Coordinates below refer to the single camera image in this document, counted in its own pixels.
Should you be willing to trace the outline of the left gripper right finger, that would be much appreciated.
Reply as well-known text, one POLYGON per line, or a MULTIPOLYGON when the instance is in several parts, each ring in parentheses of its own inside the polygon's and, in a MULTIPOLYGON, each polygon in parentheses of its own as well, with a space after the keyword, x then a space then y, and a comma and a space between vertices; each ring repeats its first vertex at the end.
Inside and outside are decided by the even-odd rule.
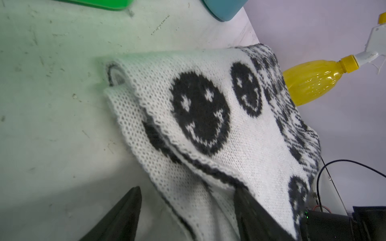
POLYGON ((234 207, 242 241, 293 241, 269 213, 244 188, 237 187, 234 207))

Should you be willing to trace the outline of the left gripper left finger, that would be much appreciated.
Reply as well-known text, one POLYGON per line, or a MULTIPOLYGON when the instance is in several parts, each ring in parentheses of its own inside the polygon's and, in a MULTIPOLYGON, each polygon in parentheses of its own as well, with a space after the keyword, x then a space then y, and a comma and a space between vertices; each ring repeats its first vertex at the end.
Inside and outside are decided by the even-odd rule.
POLYGON ((85 235, 82 241, 133 241, 142 205, 139 186, 123 198, 85 235))

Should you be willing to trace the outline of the white black smiley scarf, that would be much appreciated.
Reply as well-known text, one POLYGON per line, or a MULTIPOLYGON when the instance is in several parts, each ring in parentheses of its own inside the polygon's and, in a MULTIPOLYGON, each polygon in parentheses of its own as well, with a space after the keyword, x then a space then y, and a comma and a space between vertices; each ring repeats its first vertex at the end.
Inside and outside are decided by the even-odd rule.
POLYGON ((240 239, 236 188, 299 240, 321 147, 268 46, 132 54, 105 73, 127 145, 190 241, 240 239))

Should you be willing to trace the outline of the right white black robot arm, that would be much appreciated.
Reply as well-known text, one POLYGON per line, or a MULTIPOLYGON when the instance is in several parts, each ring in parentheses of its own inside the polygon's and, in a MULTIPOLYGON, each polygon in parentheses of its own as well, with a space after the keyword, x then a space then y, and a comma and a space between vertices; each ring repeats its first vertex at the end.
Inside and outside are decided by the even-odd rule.
POLYGON ((355 206, 351 215, 334 214, 319 201, 306 201, 300 219, 301 241, 384 241, 386 207, 355 206))

